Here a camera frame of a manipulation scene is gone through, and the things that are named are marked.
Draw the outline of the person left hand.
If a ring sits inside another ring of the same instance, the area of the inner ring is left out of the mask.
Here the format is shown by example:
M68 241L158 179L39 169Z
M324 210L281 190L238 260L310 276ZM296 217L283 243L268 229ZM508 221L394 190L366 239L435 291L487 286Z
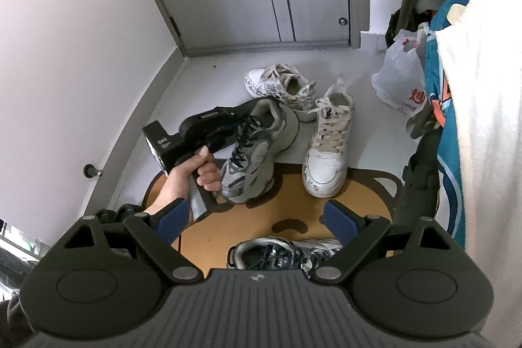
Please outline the person left hand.
M158 197L144 212L149 215L158 213L177 199L189 198L189 180L195 177L195 183L208 192L221 190L220 169L214 162L214 156L207 146L202 146L192 157L174 167L162 186Z

